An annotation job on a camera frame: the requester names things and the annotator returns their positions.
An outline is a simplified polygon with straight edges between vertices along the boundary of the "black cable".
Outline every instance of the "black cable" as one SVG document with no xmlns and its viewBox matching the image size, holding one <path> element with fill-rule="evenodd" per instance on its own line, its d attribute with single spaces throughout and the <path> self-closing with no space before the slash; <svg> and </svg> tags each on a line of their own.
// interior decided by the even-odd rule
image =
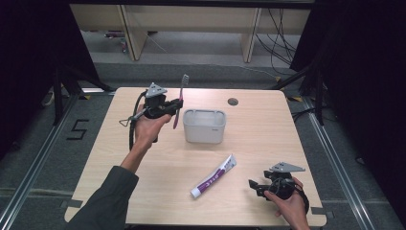
<svg viewBox="0 0 406 230">
<path fill-rule="evenodd" d="M 132 112 L 132 116 L 135 116 L 137 114 L 140 100 L 146 95 L 146 93 L 147 91 L 144 91 L 143 93 L 140 94 L 140 96 L 138 96 L 137 102 L 135 103 L 134 111 Z M 136 120 L 131 120 L 131 123 L 129 124 L 129 150 L 131 150 L 132 146 L 134 145 L 134 130 L 136 124 L 137 124 Z"/>
<path fill-rule="evenodd" d="M 271 40 L 274 42 L 274 44 L 277 43 L 278 37 L 279 37 L 279 36 L 281 37 L 281 40 L 282 40 L 283 45 L 284 45 L 284 46 L 282 46 L 282 47 L 285 49 L 286 54 L 287 54 L 288 58 L 289 58 L 290 61 L 291 61 L 292 58 L 293 58 L 293 55 L 290 53 L 290 51 L 291 51 L 291 49 L 292 49 L 294 52 L 296 52 L 296 49 L 284 38 L 283 23 L 282 23 L 282 20 L 283 20 L 283 9 L 280 9 L 280 26 L 277 25 L 277 22 L 275 21 L 275 18 L 274 18 L 274 16 L 272 15 L 272 12 L 270 11 L 270 9 L 268 9 L 268 12 L 269 12 L 269 15 L 271 16 L 271 19 L 272 19 L 272 21 L 273 21 L 273 23 L 274 23 L 275 28 L 277 29 L 277 37 L 276 37 L 275 40 L 273 40 L 269 35 L 268 35 L 268 37 L 269 37 L 269 39 L 271 39 Z"/>
<path fill-rule="evenodd" d="M 290 64 L 290 61 L 286 58 L 284 58 L 283 56 L 281 56 L 280 54 L 276 53 L 275 51 L 273 51 L 271 48 L 269 48 L 260 38 L 259 36 L 256 34 L 256 37 L 259 41 L 259 43 L 262 45 L 262 47 L 269 52 L 271 55 L 276 56 L 277 58 L 279 58 L 281 61 L 285 62 L 286 64 Z"/>
<path fill-rule="evenodd" d="M 283 40 L 283 43 L 284 43 L 285 45 L 287 45 L 287 46 L 290 46 L 291 49 L 293 49 L 294 51 L 296 51 L 296 48 L 295 48 L 294 46 L 292 46 L 286 39 L 284 39 L 283 28 L 282 28 L 282 33 L 281 33 L 281 29 L 278 28 L 278 25 L 277 25 L 277 23 L 276 23 L 276 21 L 275 21 L 273 15 L 272 15 L 272 12 L 271 12 L 270 9 L 268 9 L 268 12 L 269 12 L 269 15 L 270 15 L 271 18 L 272 18 L 272 21 L 274 22 L 274 25 L 275 25 L 275 28 L 276 28 L 277 31 L 278 31 L 278 34 L 280 34 L 280 35 L 282 36 L 281 39 Z M 281 15 L 280 24 L 282 24 L 283 9 L 280 9 L 280 15 Z"/>
<path fill-rule="evenodd" d="M 322 106 L 322 109 L 323 109 L 323 108 L 328 108 L 328 106 L 327 106 L 327 105 L 323 105 L 323 106 Z M 299 117 L 301 117 L 302 115 L 304 115 L 304 114 L 306 114 L 306 113 L 308 113 L 308 112 L 314 112 L 314 110 L 316 110 L 316 108 L 315 108 L 315 107 L 311 107 L 311 108 L 305 109 L 305 110 L 300 111 L 300 112 L 293 112 L 293 113 L 291 113 L 291 114 L 292 114 L 292 118 L 293 118 L 293 122 L 296 123 L 296 121 L 299 119 Z"/>
</svg>

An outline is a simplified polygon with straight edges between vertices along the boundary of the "white plastic box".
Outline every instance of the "white plastic box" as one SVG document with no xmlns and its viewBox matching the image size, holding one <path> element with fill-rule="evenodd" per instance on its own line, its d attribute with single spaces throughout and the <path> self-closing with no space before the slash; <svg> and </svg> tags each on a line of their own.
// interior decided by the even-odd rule
<svg viewBox="0 0 406 230">
<path fill-rule="evenodd" d="M 188 142 L 218 144 L 223 141 L 226 114 L 220 110 L 188 109 L 183 114 Z"/>
</svg>

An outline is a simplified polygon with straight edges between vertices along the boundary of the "white cap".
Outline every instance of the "white cap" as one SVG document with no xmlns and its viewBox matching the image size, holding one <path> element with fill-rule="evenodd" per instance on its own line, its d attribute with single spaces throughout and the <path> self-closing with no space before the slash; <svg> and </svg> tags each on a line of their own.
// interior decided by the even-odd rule
<svg viewBox="0 0 406 230">
<path fill-rule="evenodd" d="M 197 198 L 198 196 L 200 196 L 202 193 L 200 193 L 200 190 L 197 188 L 194 188 L 191 190 L 191 194 L 194 198 Z"/>
</svg>

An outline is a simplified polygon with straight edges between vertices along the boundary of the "floor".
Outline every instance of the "floor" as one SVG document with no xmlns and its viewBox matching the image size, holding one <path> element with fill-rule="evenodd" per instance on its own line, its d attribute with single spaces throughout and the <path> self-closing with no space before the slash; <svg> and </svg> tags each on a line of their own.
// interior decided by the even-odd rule
<svg viewBox="0 0 406 230">
<path fill-rule="evenodd" d="M 258 39 L 251 62 L 243 62 L 238 34 L 150 33 L 141 58 L 133 61 L 125 50 L 124 40 L 119 37 L 104 37 L 105 33 L 82 32 L 82 35 L 99 71 L 103 68 L 108 68 L 108 71 L 111 71 L 111 68 L 120 68 L 121 66 L 129 68 L 125 72 L 125 76 L 117 76 L 117 81 L 125 77 L 130 78 L 132 73 L 130 68 L 152 64 L 187 65 L 193 69 L 199 69 L 202 66 L 224 67 L 228 70 L 240 68 L 268 78 L 270 84 L 276 83 L 279 77 L 286 78 L 287 75 L 284 75 L 286 73 L 292 74 L 292 71 L 288 69 L 288 63 L 272 57 Z M 266 34 L 260 34 L 259 38 L 269 47 L 274 47 L 270 39 L 275 39 L 274 35 L 268 37 Z M 286 39 L 292 47 L 296 47 L 300 37 L 291 35 L 287 36 Z M 289 59 L 284 47 L 275 46 L 274 50 L 285 59 Z M 131 84 L 128 78 L 122 81 Z M 287 86 L 284 92 L 287 96 L 297 96 L 297 89 L 298 84 L 294 83 Z M 302 98 L 302 100 L 302 102 L 295 102 L 294 100 L 288 102 L 292 112 L 302 111 L 311 106 L 311 97 Z M 68 129 L 75 124 L 78 118 L 89 116 L 91 116 L 93 123 L 89 129 L 93 128 L 94 130 L 89 131 L 91 136 L 88 138 L 89 140 L 96 138 L 98 127 L 102 123 L 103 112 L 108 109 L 110 101 L 111 97 L 94 97 L 92 104 L 86 100 L 79 100 L 79 105 L 73 108 L 74 112 L 70 115 L 72 118 L 67 121 L 67 125 L 63 128 L 68 132 L 60 133 L 59 139 L 66 140 L 71 135 Z M 101 114 L 95 116 L 93 113 L 89 115 L 86 112 L 87 109 L 94 109 L 95 107 L 100 110 Z M 21 138 L 21 142 L 25 141 L 30 144 L 22 146 L 17 154 L 9 154 L 0 164 L 0 174 L 2 175 L 0 177 L 0 207 L 6 207 L 14 189 L 19 186 L 26 175 L 26 171 L 35 160 L 36 154 L 41 151 L 42 142 L 30 140 L 33 139 L 34 135 L 38 140 L 46 140 L 47 134 L 52 131 L 49 122 L 46 122 L 53 118 L 51 107 L 44 107 L 36 116 L 37 118 L 34 119 L 30 129 Z M 305 114 L 295 123 L 309 166 L 314 172 L 316 186 L 327 215 L 327 225 L 323 229 L 404 229 L 371 174 L 354 160 L 356 152 L 351 146 L 350 140 L 347 139 L 345 131 L 340 128 L 333 111 L 324 110 L 324 118 L 326 124 L 319 131 L 317 129 L 320 127 L 317 126 L 312 115 Z M 326 133 L 333 143 L 332 148 L 328 142 L 323 143 L 322 141 L 323 135 Z M 46 164 L 36 179 L 28 199 L 21 207 L 20 213 L 15 217 L 11 229 L 63 229 L 63 214 L 66 208 L 64 202 L 69 199 L 73 193 L 72 188 L 76 186 L 76 181 L 72 178 L 79 177 L 80 174 L 78 172 L 76 175 L 71 175 L 63 172 L 64 170 L 69 171 L 72 165 L 78 168 L 84 167 L 87 156 L 80 155 L 79 152 L 90 151 L 92 143 L 84 143 L 77 148 L 69 147 L 69 152 L 66 152 L 65 145 L 56 143 L 53 146 L 54 153 L 46 159 Z M 346 182 L 346 176 L 339 175 L 342 170 L 350 179 L 355 194 L 351 193 L 352 190 L 348 191 L 344 188 L 342 183 L 343 178 Z M 355 213 L 357 207 L 354 207 L 349 200 L 349 197 L 354 196 L 367 209 L 368 216 L 363 217 Z M 359 217 L 371 218 L 373 228 L 366 227 L 369 226 L 368 224 L 362 224 Z"/>
</svg>

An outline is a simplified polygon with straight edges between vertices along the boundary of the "purple toothpaste tube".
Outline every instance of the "purple toothpaste tube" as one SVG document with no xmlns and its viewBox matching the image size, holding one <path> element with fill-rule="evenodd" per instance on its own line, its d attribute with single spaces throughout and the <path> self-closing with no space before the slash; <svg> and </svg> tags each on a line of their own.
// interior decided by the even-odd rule
<svg viewBox="0 0 406 230">
<path fill-rule="evenodd" d="M 198 198 L 203 194 L 207 188 L 215 183 L 221 175 L 228 172 L 237 164 L 233 155 L 230 155 L 221 165 L 219 165 L 211 174 L 204 178 L 196 187 L 191 190 L 191 194 L 194 198 Z"/>
</svg>

